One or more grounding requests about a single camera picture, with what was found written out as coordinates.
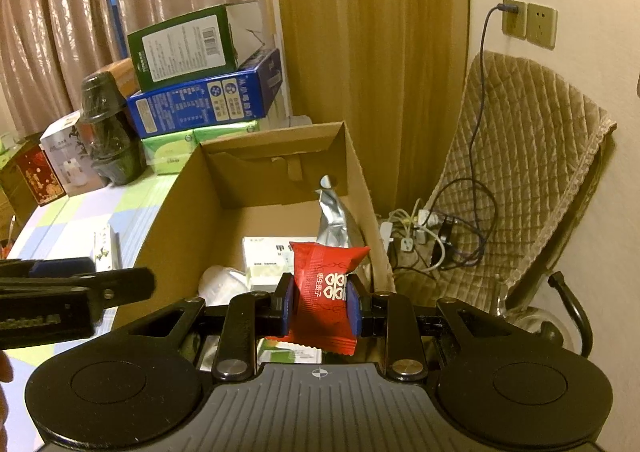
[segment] green box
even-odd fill
[[[143,92],[232,73],[265,45],[257,2],[196,10],[127,39]]]
[[[193,135],[196,139],[196,143],[203,143],[208,142],[209,140],[220,138],[222,135],[229,135],[234,133],[253,133],[254,131],[260,131],[259,120],[253,120],[251,122],[238,122],[236,124],[196,127],[193,130]]]
[[[156,174],[178,174],[198,143],[192,129],[142,140],[146,163]]]

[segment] round black disc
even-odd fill
[[[438,380],[444,410],[497,446],[555,448],[596,435],[612,390],[596,366],[546,342],[505,345],[500,337],[463,348]]]
[[[84,345],[31,375],[27,409],[41,432],[75,448],[126,448],[168,432],[200,399],[193,365],[148,337]]]

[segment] hand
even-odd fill
[[[9,363],[9,358],[3,352],[0,351],[0,382],[11,382],[14,379],[14,372]],[[4,429],[4,422],[9,414],[9,407],[0,387],[0,452],[6,452],[6,431]]]

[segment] barcode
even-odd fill
[[[206,30],[203,30],[202,40],[204,41],[204,49],[207,52],[207,57],[220,54],[215,28],[207,28]]]
[[[148,100],[146,98],[136,100],[136,107],[138,108],[140,119],[142,119],[142,125],[145,126],[146,133],[150,135],[151,133],[158,131],[156,121],[151,114],[151,108],[149,107]]]

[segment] blue box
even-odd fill
[[[205,125],[264,118],[282,84],[277,48],[261,50],[240,70],[134,93],[127,99],[141,138]]]

